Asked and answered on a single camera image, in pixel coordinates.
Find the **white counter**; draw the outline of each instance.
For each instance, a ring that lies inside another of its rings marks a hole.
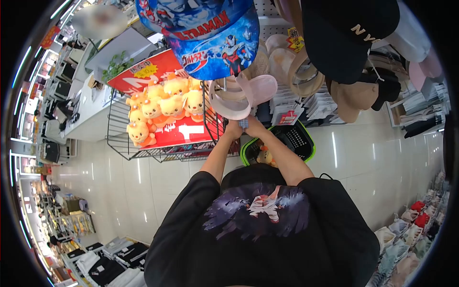
[[[110,112],[110,103],[104,106],[103,101],[104,98],[108,98],[112,88],[104,85],[103,90],[91,89],[88,86],[91,75],[84,81],[81,89],[78,108],[80,118],[74,124],[67,123],[67,127],[64,130],[65,138],[82,141],[100,141],[107,135],[107,116]],[[94,101],[91,100],[92,93],[95,93]]]

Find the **black plastic basket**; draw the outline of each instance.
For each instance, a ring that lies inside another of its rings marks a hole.
[[[272,126],[269,130],[304,162],[313,158],[315,154],[313,139],[300,121],[294,125]],[[263,142],[259,138],[244,144],[240,152],[242,163],[246,166],[256,164],[262,145]]]

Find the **green leaves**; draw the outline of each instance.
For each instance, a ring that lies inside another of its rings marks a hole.
[[[126,51],[121,52],[120,55],[113,55],[112,60],[108,64],[107,70],[102,71],[102,80],[107,82],[112,78],[118,76],[122,71],[126,70],[134,62],[133,58],[130,58],[128,62],[124,61]]]

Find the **tiled floor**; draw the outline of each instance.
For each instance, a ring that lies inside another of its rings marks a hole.
[[[316,176],[327,173],[346,188],[371,229],[426,192],[442,165],[442,134],[404,139],[386,110],[365,111],[354,124],[308,129],[316,154],[308,162]],[[88,200],[102,243],[129,235],[151,242],[174,199],[204,161],[127,161],[104,141],[79,142],[78,157],[53,169],[62,190]],[[242,165],[228,158],[225,173]]]

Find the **yellow plush toy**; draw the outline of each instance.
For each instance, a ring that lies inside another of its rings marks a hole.
[[[181,120],[185,117],[183,106],[185,102],[181,95],[174,95],[169,99],[158,101],[163,115],[172,117],[175,120]]]
[[[134,143],[134,146],[151,146],[156,144],[155,134],[149,132],[146,123],[128,124],[126,132]]]
[[[202,90],[191,90],[183,95],[183,99],[185,100],[185,116],[191,117],[191,119],[197,123],[204,121]]]
[[[135,110],[134,106],[140,107],[145,100],[144,93],[135,93],[130,98],[126,99],[126,105],[130,105],[131,111],[133,111]]]
[[[184,93],[188,93],[188,91],[188,79],[186,78],[175,77],[164,82],[164,92],[169,94],[169,97],[174,95],[182,96]]]
[[[163,128],[167,124],[173,123],[175,120],[169,116],[165,116],[161,112],[158,102],[161,100],[160,97],[154,97],[149,100],[145,100],[142,105],[143,116],[147,119],[151,119],[155,126]]]
[[[261,146],[260,147],[260,153],[258,154],[257,157],[257,163],[266,163],[269,164],[272,167],[277,168],[276,161],[273,159],[273,155],[269,152],[267,146]]]
[[[202,90],[201,80],[195,79],[190,76],[188,78],[188,87],[190,90]]]
[[[156,125],[153,124],[153,121],[149,118],[146,118],[142,111],[137,107],[133,107],[135,110],[131,110],[128,113],[129,121],[134,124],[138,124],[139,122],[146,123],[148,130],[151,133],[154,133],[157,129]]]
[[[160,97],[162,99],[169,98],[169,94],[164,92],[164,87],[160,84],[153,84],[155,81],[148,83],[148,94],[147,98],[152,99],[154,97]]]

